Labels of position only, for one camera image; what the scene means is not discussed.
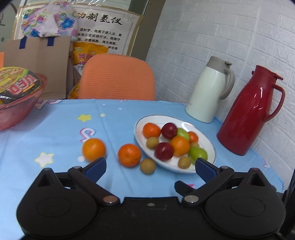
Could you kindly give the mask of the small front mandarin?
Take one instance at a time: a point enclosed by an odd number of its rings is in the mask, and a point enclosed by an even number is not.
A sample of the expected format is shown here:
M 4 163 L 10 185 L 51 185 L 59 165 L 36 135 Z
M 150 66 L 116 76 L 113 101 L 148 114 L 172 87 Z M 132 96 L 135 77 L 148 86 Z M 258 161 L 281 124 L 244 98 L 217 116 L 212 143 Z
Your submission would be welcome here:
M 189 135 L 189 143 L 198 143 L 199 142 L 199 136 L 194 133 L 193 131 L 188 132 Z

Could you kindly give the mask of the large orange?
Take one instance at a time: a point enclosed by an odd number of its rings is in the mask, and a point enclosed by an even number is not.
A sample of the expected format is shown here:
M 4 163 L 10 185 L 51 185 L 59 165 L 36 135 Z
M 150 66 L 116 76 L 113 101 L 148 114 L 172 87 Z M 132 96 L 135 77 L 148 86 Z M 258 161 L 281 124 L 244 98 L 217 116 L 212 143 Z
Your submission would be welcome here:
M 181 157 L 183 155 L 186 155 L 190 150 L 190 144 L 188 140 L 186 140 L 182 136 L 175 136 L 171 139 L 169 144 L 174 149 L 174 156 Z

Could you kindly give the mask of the red thermos jug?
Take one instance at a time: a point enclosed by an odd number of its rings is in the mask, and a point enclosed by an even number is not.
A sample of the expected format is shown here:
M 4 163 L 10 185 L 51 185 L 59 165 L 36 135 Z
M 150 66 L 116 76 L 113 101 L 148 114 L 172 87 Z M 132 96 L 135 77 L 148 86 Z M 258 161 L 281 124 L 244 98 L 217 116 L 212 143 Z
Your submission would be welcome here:
M 286 93 L 277 80 L 283 77 L 262 66 L 251 72 L 216 135 L 229 151 L 245 155 L 264 124 L 279 113 Z

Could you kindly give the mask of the longan in plate right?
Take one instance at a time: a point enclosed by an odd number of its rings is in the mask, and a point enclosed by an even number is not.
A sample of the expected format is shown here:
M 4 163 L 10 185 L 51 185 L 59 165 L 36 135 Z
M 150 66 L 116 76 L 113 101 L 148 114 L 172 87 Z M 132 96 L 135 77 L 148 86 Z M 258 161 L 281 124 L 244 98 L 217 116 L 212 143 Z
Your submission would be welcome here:
M 191 142 L 190 146 L 198 148 L 199 144 L 197 142 Z

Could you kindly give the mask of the red plum in plate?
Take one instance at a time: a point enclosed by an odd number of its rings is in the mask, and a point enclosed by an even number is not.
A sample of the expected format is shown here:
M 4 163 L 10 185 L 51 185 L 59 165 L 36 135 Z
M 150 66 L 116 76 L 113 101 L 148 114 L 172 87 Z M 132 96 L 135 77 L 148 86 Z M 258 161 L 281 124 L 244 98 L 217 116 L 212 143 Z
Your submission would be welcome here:
M 174 149 L 169 143 L 159 143 L 155 148 L 155 157 L 163 162 L 170 160 L 174 155 Z

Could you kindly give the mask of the floral cloth bundle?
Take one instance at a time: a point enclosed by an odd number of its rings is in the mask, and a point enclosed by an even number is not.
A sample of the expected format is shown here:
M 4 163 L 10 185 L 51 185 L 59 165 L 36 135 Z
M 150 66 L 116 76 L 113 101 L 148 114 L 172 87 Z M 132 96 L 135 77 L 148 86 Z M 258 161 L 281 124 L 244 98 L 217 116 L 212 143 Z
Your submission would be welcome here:
M 52 1 L 27 10 L 22 17 L 22 33 L 26 37 L 71 37 L 77 40 L 78 15 L 68 1 Z

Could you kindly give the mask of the instant noodle bowl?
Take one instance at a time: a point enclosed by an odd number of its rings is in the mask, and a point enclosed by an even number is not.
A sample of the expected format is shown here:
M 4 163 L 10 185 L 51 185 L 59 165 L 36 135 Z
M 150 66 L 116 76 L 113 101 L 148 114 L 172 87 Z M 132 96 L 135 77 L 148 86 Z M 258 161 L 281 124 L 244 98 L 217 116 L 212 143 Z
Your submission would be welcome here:
M 25 68 L 1 68 L 1 104 L 15 102 L 44 85 L 40 76 Z

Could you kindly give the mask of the white thermos jug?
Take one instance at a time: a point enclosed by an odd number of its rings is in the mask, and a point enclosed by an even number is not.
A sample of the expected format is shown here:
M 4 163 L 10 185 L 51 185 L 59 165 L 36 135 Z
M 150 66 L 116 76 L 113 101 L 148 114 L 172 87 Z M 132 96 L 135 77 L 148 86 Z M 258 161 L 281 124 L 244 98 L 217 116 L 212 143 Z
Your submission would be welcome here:
M 203 123 L 213 121 L 220 101 L 228 97 L 235 84 L 235 73 L 231 66 L 231 62 L 211 56 L 185 108 L 188 115 Z

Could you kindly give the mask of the white oval plate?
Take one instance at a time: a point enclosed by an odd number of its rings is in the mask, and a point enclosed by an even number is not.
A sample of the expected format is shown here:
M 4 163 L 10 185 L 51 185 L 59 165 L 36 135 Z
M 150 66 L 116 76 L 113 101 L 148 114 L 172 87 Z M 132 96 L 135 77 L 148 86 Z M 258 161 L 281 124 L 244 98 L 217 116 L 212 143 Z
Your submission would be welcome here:
M 148 157 L 153 159 L 159 166 L 163 167 L 164 169 L 167 169 L 172 172 L 177 172 L 179 174 L 195 173 L 195 168 L 193 165 L 191 165 L 187 169 L 181 169 L 178 167 L 178 161 L 180 157 L 173 156 L 171 159 L 166 160 L 164 162 L 155 157 L 155 151 L 147 148 L 146 142 L 148 139 L 143 134 L 143 127 L 147 123 L 155 124 L 159 128 L 162 128 L 166 123 L 173 123 L 176 125 L 176 127 L 182 128 L 187 132 L 193 131 L 199 137 L 199 146 L 202 149 L 204 149 L 207 153 L 207 161 L 211 164 L 216 163 L 216 149 L 214 148 L 214 145 L 209 140 L 209 138 L 202 131 L 196 128 L 193 124 L 183 121 L 182 119 L 177 119 L 172 116 L 165 116 L 159 114 L 144 116 L 136 122 L 134 127 L 134 135 L 136 138 L 136 142 Z

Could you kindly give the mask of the green jujube in plate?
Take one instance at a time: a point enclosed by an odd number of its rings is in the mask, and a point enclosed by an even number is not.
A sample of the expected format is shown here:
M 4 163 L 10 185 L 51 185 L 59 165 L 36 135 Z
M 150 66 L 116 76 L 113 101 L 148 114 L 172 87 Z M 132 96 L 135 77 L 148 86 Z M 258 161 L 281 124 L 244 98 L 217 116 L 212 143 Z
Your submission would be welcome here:
M 203 148 L 191 147 L 188 152 L 188 157 L 195 164 L 198 158 L 208 160 L 207 152 Z

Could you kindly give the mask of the large green jujube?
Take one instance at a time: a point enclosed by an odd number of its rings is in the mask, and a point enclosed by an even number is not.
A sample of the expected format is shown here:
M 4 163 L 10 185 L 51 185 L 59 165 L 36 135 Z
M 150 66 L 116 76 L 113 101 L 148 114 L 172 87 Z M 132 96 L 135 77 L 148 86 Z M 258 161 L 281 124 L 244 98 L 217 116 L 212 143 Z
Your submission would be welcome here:
M 177 128 L 177 136 L 181 136 L 185 138 L 187 141 L 190 140 L 190 135 L 183 128 Z

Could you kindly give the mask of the back left orange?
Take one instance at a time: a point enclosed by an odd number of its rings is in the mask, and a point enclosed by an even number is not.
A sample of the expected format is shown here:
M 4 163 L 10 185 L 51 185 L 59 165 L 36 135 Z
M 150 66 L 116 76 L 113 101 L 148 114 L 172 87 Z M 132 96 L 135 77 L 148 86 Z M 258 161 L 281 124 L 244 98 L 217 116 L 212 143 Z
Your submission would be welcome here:
M 82 146 L 82 155 L 90 162 L 100 157 L 105 157 L 107 148 L 104 142 L 98 138 L 90 138 L 86 140 Z

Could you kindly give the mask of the longan in plate back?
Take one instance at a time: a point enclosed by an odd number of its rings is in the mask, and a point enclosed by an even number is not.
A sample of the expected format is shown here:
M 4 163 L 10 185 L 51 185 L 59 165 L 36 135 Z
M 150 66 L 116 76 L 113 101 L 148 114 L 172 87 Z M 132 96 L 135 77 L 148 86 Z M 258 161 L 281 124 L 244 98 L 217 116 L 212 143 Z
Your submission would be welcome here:
M 153 150 L 157 147 L 158 144 L 159 144 L 159 139 L 155 136 L 152 136 L 147 139 L 146 147 L 150 150 Z

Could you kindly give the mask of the brown cardboard box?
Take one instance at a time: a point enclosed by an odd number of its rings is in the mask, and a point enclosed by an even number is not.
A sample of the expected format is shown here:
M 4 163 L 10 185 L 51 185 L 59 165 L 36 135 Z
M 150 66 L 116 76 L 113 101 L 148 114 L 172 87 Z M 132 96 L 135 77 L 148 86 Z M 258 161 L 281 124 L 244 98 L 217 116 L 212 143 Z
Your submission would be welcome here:
M 46 77 L 41 100 L 66 99 L 73 87 L 73 65 L 70 59 L 71 38 L 23 37 L 4 47 L 4 66 L 26 68 Z

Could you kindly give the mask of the dark red plum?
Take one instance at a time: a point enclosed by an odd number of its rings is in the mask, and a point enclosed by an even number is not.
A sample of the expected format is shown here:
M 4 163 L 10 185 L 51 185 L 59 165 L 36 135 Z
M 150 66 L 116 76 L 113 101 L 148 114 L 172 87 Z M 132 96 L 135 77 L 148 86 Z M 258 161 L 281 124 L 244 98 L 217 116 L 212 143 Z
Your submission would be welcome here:
M 166 123 L 161 129 L 162 136 L 171 140 L 178 134 L 178 128 L 174 123 Z

